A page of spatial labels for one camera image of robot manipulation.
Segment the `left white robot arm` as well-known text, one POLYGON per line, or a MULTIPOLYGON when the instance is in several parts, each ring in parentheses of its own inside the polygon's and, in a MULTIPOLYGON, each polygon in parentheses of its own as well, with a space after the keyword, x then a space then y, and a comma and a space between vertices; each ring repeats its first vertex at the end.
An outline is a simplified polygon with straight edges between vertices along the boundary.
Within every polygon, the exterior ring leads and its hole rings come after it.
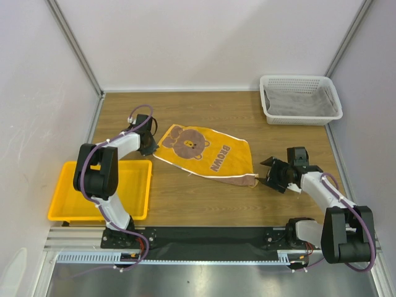
POLYGON ((135 119, 129 118, 128 123, 128 128, 112 139, 81 145, 73 178, 74 189, 95 204, 106 228, 115 231, 114 240, 125 248, 135 243, 136 232, 131 215, 117 195, 119 161, 131 152, 146 156, 158 148, 154 139, 158 129, 155 118, 138 114, 135 119))

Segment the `brown towel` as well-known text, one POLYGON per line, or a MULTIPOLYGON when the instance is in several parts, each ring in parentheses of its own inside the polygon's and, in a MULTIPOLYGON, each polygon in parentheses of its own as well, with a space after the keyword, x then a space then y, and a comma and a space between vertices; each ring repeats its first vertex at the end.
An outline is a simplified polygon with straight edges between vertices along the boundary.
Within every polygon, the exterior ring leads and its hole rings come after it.
POLYGON ((210 128, 174 124, 153 156, 214 181, 247 187, 258 183, 249 143, 210 128))

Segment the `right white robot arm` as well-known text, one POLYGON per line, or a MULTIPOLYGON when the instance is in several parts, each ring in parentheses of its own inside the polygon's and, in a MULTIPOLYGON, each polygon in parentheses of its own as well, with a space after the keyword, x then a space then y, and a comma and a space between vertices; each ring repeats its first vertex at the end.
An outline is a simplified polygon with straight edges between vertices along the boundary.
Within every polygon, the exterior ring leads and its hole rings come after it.
POLYGON ((292 218, 286 225, 286 244, 298 249, 309 243, 320 248, 330 264, 366 262, 371 269, 376 260, 374 216, 365 205, 356 205, 338 189, 335 178, 317 165, 310 165, 304 147, 287 150, 287 160, 270 157, 262 161, 268 167, 259 181, 280 192, 307 193, 324 213, 319 224, 311 218, 292 218))

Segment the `grey towel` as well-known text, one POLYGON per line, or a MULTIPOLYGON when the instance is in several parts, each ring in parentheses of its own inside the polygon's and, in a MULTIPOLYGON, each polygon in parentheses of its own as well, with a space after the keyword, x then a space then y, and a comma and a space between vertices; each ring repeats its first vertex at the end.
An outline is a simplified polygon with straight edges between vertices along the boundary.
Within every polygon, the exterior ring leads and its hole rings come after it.
POLYGON ((278 92, 265 90, 268 112, 277 116, 315 116, 330 117, 337 109, 330 100, 330 94, 320 87, 310 94, 278 92))

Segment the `white perforated basket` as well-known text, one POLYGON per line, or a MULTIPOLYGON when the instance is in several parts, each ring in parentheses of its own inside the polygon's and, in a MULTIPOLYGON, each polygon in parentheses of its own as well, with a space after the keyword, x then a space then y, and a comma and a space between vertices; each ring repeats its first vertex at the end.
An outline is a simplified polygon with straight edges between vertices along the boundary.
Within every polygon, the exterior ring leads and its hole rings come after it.
POLYGON ((259 88, 262 107, 269 124, 324 126, 332 120, 340 119, 343 116, 342 106, 336 88, 328 77, 314 75, 264 75, 260 78, 259 88), (330 100, 337 109, 337 114, 335 116, 299 117, 269 114, 269 105, 265 102, 265 90, 310 94, 320 87, 325 88, 325 90, 330 94, 330 100))

